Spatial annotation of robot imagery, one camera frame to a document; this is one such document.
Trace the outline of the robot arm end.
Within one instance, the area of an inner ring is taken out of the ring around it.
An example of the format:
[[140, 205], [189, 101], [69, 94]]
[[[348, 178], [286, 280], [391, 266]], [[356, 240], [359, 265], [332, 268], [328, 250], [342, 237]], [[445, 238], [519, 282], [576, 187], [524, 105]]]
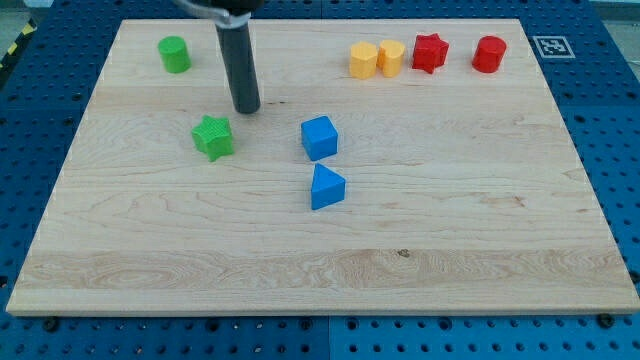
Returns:
[[172, 0], [179, 9], [201, 19], [210, 19], [222, 28], [248, 23], [251, 14], [264, 6], [264, 0]]

